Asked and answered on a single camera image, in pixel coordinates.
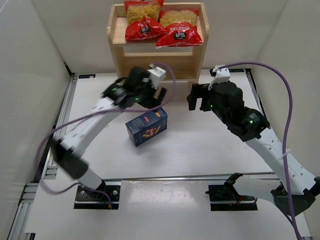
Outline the blue Barilla rigatoni box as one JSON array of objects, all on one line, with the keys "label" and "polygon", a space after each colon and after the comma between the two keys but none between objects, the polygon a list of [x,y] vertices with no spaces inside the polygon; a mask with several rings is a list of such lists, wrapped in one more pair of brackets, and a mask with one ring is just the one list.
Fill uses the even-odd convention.
[{"label": "blue Barilla rigatoni box", "polygon": [[167,129],[168,115],[163,108],[145,112],[128,121],[125,126],[135,147],[142,145]]}]

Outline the red fusilli pasta bag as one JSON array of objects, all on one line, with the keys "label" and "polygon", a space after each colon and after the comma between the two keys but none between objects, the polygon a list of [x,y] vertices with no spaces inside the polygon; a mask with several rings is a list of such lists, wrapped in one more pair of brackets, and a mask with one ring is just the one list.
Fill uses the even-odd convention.
[{"label": "red fusilli pasta bag", "polygon": [[155,46],[162,48],[202,45],[202,38],[197,31],[198,13],[197,9],[161,11],[158,20],[166,33],[158,38]]},{"label": "red fusilli pasta bag", "polygon": [[150,40],[167,34],[166,29],[158,22],[163,4],[163,0],[125,0],[128,22],[125,40]]}]

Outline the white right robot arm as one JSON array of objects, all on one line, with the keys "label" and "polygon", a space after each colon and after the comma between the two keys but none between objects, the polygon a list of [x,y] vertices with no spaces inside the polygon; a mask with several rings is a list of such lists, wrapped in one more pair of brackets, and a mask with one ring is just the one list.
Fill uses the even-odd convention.
[{"label": "white right robot arm", "polygon": [[201,99],[200,110],[212,111],[240,140],[251,147],[278,177],[262,180],[242,173],[232,174],[225,182],[223,193],[239,200],[256,197],[274,204],[282,213],[297,216],[307,210],[320,193],[320,180],[308,172],[283,145],[267,119],[256,109],[245,106],[243,91],[235,83],[194,83],[187,96],[193,111]]}]

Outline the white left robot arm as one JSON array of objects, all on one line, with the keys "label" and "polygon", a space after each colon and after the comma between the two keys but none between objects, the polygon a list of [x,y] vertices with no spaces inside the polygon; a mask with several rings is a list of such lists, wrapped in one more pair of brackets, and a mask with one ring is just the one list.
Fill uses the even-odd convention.
[{"label": "white left robot arm", "polygon": [[87,119],[58,140],[50,141],[54,161],[69,177],[86,187],[88,194],[102,196],[106,184],[83,160],[86,149],[112,120],[134,104],[146,109],[160,106],[167,90],[161,88],[158,98],[155,93],[165,77],[166,71],[158,66],[133,67],[128,76],[118,78],[103,91]]}]

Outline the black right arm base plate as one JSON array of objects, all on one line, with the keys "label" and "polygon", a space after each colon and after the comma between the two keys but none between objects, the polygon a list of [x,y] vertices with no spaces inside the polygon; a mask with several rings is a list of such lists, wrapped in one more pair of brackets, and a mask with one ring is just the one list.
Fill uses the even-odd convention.
[{"label": "black right arm base plate", "polygon": [[209,196],[211,212],[258,210],[257,198],[248,195],[239,195],[225,185],[208,185],[208,190],[205,193]]}]

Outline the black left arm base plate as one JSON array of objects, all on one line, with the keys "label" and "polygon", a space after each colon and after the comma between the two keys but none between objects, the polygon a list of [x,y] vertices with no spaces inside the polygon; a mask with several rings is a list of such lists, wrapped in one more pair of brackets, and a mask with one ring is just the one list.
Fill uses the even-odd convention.
[{"label": "black left arm base plate", "polygon": [[118,210],[121,194],[120,181],[105,181],[104,192],[90,191],[79,185],[74,198],[74,209],[78,210]]}]

